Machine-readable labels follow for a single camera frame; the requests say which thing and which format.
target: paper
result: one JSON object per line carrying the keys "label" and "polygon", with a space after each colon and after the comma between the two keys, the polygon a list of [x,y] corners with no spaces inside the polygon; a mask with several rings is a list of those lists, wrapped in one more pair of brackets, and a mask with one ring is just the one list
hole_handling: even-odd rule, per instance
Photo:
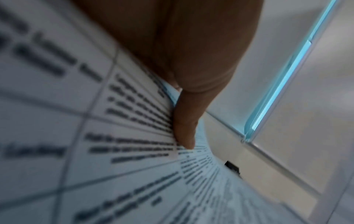
{"label": "paper", "polygon": [[0,223],[302,223],[173,137],[178,92],[67,1],[0,0]]}

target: finger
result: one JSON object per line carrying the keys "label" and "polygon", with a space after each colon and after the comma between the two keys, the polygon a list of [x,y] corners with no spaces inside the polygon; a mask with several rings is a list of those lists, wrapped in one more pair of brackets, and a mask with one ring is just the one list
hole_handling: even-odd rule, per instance
{"label": "finger", "polygon": [[202,93],[182,90],[173,113],[173,131],[176,140],[185,148],[195,146],[195,129],[199,118],[229,80]]}

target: skin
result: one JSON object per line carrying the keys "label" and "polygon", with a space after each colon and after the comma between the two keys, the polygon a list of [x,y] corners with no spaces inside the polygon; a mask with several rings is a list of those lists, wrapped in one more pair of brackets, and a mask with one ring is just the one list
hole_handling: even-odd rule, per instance
{"label": "skin", "polygon": [[73,0],[175,88],[177,141],[195,128],[228,84],[257,29],[263,0]]}

